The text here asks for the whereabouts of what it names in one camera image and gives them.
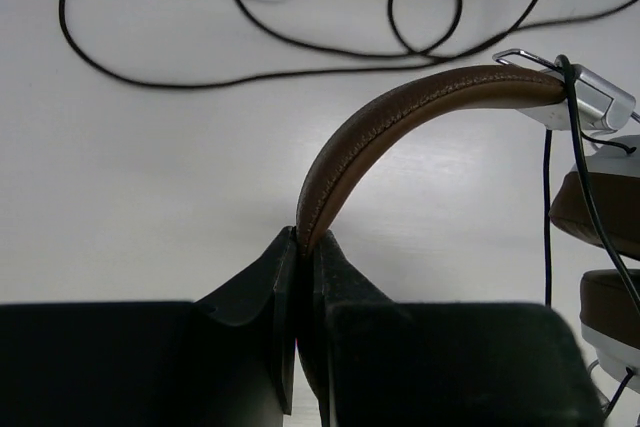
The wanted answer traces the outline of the brown silver headphones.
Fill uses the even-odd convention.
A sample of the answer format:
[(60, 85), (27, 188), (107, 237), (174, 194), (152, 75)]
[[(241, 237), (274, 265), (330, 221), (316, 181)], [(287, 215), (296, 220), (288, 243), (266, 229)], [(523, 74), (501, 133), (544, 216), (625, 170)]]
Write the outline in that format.
[(381, 94), (334, 132), (306, 174), (296, 208), (300, 256), (313, 254), (363, 176), (417, 127), (456, 111), (567, 108), (568, 99), (558, 68), (500, 64), (439, 72)]

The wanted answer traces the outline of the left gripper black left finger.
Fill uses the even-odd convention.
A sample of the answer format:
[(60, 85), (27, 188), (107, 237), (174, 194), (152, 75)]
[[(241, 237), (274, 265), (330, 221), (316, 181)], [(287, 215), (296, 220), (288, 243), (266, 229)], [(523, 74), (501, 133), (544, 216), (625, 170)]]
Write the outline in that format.
[(5, 426), (279, 426), (292, 409), (297, 249), (282, 229), (197, 301), (1, 309)]

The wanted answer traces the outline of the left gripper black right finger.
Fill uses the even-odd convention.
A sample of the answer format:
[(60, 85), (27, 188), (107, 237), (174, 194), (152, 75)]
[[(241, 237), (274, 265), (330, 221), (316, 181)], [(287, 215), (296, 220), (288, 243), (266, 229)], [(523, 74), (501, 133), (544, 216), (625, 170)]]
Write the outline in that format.
[(332, 234), (299, 255), (299, 356), (325, 426), (601, 426), (574, 335), (535, 303), (403, 303)]

